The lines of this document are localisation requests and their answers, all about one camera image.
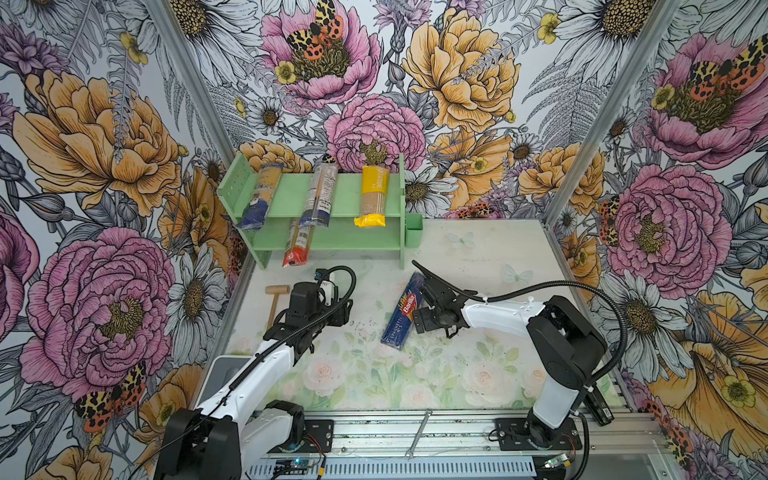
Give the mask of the yellow spaghetti bag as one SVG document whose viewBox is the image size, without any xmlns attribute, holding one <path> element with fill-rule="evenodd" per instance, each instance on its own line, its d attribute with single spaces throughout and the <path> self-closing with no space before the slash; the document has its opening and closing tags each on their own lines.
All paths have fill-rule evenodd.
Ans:
<svg viewBox="0 0 768 480">
<path fill-rule="evenodd" d="M 354 219 L 358 228 L 386 225 L 386 200 L 390 171 L 381 166 L 364 166 L 361 177 L 360 213 Z"/>
</svg>

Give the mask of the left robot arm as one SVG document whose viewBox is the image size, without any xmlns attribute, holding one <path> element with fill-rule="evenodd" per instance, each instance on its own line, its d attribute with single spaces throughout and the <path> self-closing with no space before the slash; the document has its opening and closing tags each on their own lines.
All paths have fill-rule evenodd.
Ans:
<svg viewBox="0 0 768 480">
<path fill-rule="evenodd" d="M 326 282 L 296 284 L 289 307 L 276 316 L 254 356 L 197 407 L 173 414 L 158 451 L 156 479 L 239 479 L 248 468 L 244 457 L 258 460 L 302 436 L 300 406 L 273 406 L 256 419 L 251 416 L 272 386 L 313 348 L 324 327 L 349 319 L 356 283 L 343 296 L 327 298 Z"/>
</svg>

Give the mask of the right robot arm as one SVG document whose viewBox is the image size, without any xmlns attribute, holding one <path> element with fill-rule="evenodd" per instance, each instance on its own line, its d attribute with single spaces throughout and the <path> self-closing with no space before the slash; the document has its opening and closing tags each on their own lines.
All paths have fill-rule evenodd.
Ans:
<svg viewBox="0 0 768 480">
<path fill-rule="evenodd" d="M 608 350 L 600 332 L 566 297 L 537 301 L 534 291 L 565 287 L 565 281 L 543 282 L 518 292 L 485 297 L 463 290 L 433 274 L 421 287 L 424 307 L 413 314 L 418 333 L 443 330 L 452 338 L 465 328 L 485 328 L 531 340 L 545 369 L 543 387 L 522 424 L 498 432 L 533 449 L 549 449 L 568 432 L 566 420 L 584 406 L 600 426 L 614 415 L 596 383 L 598 366 Z"/>
</svg>

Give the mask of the spaghetti bag with white label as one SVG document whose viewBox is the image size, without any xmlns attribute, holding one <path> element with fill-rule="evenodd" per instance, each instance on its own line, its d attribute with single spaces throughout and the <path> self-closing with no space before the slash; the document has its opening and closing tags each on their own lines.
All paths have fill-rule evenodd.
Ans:
<svg viewBox="0 0 768 480">
<path fill-rule="evenodd" d="M 314 171 L 299 220 L 301 226 L 329 226 L 337 177 L 335 163 L 323 163 Z"/>
</svg>

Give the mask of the spaghetti bag with blue end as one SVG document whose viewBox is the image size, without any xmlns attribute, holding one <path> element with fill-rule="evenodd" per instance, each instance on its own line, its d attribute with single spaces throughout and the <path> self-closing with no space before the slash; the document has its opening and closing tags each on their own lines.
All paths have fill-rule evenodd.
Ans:
<svg viewBox="0 0 768 480">
<path fill-rule="evenodd" d="M 260 168 L 251 199 L 237 223 L 238 228 L 258 231 L 264 226 L 282 172 L 280 163 L 269 163 Z"/>
</svg>

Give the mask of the red spaghetti bag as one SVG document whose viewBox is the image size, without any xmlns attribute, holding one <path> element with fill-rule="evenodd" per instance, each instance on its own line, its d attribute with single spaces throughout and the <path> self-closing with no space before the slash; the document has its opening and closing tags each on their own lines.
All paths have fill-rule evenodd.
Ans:
<svg viewBox="0 0 768 480">
<path fill-rule="evenodd" d="M 282 266 L 302 266 L 308 261 L 314 226 L 302 224 L 298 218 L 290 222 L 289 236 L 286 244 Z"/>
</svg>

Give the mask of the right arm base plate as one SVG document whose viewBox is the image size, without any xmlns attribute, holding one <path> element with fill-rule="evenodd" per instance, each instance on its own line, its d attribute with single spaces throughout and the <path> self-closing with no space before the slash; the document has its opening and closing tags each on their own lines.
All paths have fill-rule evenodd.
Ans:
<svg viewBox="0 0 768 480">
<path fill-rule="evenodd" d="M 582 441 L 573 419 L 566 418 L 556 428 L 522 417 L 497 418 L 487 436 L 502 451 L 578 451 Z"/>
</svg>

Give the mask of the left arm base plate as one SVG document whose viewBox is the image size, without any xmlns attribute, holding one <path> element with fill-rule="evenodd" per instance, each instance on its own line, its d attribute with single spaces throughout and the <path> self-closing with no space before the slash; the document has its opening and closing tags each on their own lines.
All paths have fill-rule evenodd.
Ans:
<svg viewBox="0 0 768 480">
<path fill-rule="evenodd" d="M 324 454 L 330 453 L 333 446 L 335 422 L 333 420 L 309 419 L 304 423 L 304 431 L 295 440 L 273 447 L 269 454 Z"/>
</svg>

